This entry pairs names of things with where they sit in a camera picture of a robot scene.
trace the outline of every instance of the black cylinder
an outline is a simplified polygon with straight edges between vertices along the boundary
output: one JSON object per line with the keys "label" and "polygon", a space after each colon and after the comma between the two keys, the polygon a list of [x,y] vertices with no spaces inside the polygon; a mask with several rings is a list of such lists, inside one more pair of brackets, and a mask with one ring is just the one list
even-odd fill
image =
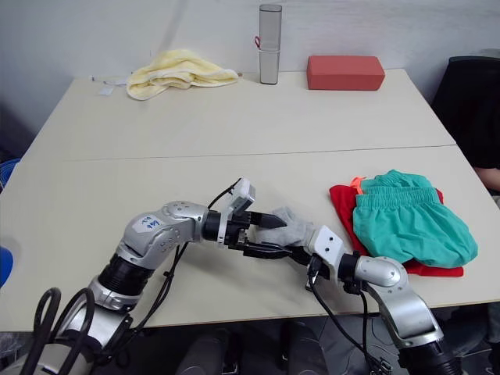
{"label": "black cylinder", "polygon": [[139,295],[153,272],[155,271],[136,266],[115,254],[99,275],[98,280],[110,291],[121,295]]}
{"label": "black cylinder", "polygon": [[220,212],[209,211],[206,216],[205,225],[202,229],[202,236],[207,241],[217,241],[217,234],[219,234],[220,225]]}
{"label": "black cylinder", "polygon": [[444,341],[399,351],[399,364],[410,375],[462,375],[462,364]]}
{"label": "black cylinder", "polygon": [[176,375],[220,375],[227,355],[229,334],[218,330],[203,334],[191,344]]}
{"label": "black cylinder", "polygon": [[356,264],[358,264],[358,256],[344,254],[341,262],[338,265],[338,278],[342,281],[350,281],[354,278]]}

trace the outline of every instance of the cylindrical container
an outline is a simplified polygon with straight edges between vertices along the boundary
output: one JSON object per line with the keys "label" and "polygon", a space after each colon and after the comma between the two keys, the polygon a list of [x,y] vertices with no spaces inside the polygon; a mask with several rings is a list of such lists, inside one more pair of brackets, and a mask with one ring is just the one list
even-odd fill
{"label": "cylindrical container", "polygon": [[277,84],[280,67],[281,5],[259,7],[260,83]]}

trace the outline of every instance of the black chair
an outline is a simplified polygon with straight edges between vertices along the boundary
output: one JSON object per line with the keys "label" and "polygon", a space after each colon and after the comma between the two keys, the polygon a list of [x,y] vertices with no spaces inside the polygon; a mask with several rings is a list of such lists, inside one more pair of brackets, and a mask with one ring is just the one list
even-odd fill
{"label": "black chair", "polygon": [[450,58],[432,108],[472,166],[500,167],[500,59]]}

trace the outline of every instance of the white table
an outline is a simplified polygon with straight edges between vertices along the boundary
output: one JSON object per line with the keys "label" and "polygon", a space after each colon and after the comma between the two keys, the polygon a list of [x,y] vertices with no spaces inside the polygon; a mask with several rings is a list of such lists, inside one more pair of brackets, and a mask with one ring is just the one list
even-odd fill
{"label": "white table", "polygon": [[[289,205],[300,216],[329,226],[350,248],[328,188],[354,175],[371,177],[392,168],[428,177],[479,245],[465,277],[411,276],[416,291],[432,307],[499,300],[500,284],[492,283],[491,276],[498,272],[500,211],[456,146],[46,165],[23,161],[0,195],[0,243],[15,258],[0,291],[0,331],[30,330],[47,288],[60,287],[66,303],[86,286],[109,261],[134,215],[177,199],[207,203],[241,175],[257,189],[254,210]],[[134,310],[136,318],[150,306],[167,267],[149,281]],[[149,325],[323,314],[304,283],[305,267],[289,259],[249,259],[208,242],[192,245]],[[335,311],[361,311],[356,297],[334,288],[329,293]],[[371,302],[370,311],[376,309]]]}
{"label": "white table", "polygon": [[253,155],[454,145],[404,70],[379,91],[310,91],[304,72],[276,86],[254,74],[226,87],[169,89],[146,102],[76,79],[25,160]]}

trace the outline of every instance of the green shorts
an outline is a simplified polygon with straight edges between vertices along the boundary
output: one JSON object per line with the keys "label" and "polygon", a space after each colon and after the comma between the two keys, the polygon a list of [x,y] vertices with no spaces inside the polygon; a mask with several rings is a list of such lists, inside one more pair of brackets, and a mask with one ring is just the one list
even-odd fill
{"label": "green shorts", "polygon": [[366,194],[356,195],[353,221],[354,232],[368,252],[400,263],[416,259],[443,268],[474,259],[477,244],[467,225],[440,203],[425,177],[408,176],[391,171],[362,182]]}

